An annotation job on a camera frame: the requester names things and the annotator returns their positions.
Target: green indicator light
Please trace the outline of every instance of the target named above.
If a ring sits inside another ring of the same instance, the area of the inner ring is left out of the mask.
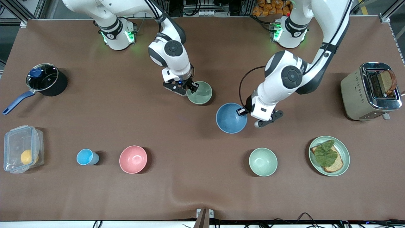
[[[280,28],[275,34],[274,34],[274,40],[278,41],[280,39],[281,33],[283,33],[283,28]]]
[[[305,34],[307,33],[307,31],[308,31],[308,30],[305,30],[305,32],[304,32],[304,34],[303,34],[303,37],[302,37],[302,39],[301,39],[301,42],[305,39]]]
[[[104,34],[103,34],[103,33],[101,33],[101,35],[102,35],[102,37],[103,37],[103,39],[104,39],[104,43],[106,43],[106,44],[107,44],[107,40],[105,39]]]
[[[125,32],[125,35],[130,43],[134,42],[134,35],[131,32]]]

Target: pink bowl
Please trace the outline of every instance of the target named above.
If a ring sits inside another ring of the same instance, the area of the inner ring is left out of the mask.
[[[122,151],[119,157],[119,165],[124,172],[134,174],[145,167],[147,160],[148,157],[142,147],[129,146]]]

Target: plate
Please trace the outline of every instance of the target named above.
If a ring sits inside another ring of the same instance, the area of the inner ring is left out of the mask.
[[[312,153],[311,148],[315,146],[319,146],[320,144],[329,141],[329,140],[334,140],[335,141],[335,148],[337,152],[340,154],[340,157],[342,158],[343,161],[343,167],[339,169],[336,172],[325,172],[324,169],[321,167],[320,164],[315,159],[315,155]],[[316,139],[314,139],[311,142],[311,145],[309,146],[309,160],[311,161],[312,165],[316,170],[318,170],[320,173],[326,176],[339,176],[342,175],[347,171],[350,165],[350,156],[349,156],[349,151],[347,150],[346,146],[337,138],[334,138],[332,136],[320,136]]]

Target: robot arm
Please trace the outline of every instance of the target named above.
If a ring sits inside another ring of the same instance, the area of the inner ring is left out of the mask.
[[[250,113],[252,117],[258,119],[255,127],[261,128],[283,116],[281,111],[275,111],[279,101],[294,92],[298,94],[313,92],[346,33],[352,3],[353,0],[312,0],[311,4],[304,4],[311,8],[298,12],[313,13],[324,34],[322,45],[312,64],[289,51],[274,54],[265,66],[264,82],[248,97],[245,107],[237,110],[238,114]]]
[[[186,89],[195,92],[198,84],[193,83],[193,67],[183,46],[185,32],[174,22],[154,0],[63,0],[72,11],[84,13],[94,19],[102,31],[107,45],[114,50],[123,50],[135,43],[134,24],[122,16],[146,12],[153,15],[163,30],[149,45],[151,59],[162,70],[165,88],[186,96]]]

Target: blue lid knob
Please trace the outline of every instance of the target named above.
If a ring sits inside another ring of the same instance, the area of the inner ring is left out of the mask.
[[[42,74],[41,68],[35,68],[30,70],[30,76],[31,77],[39,77]]]

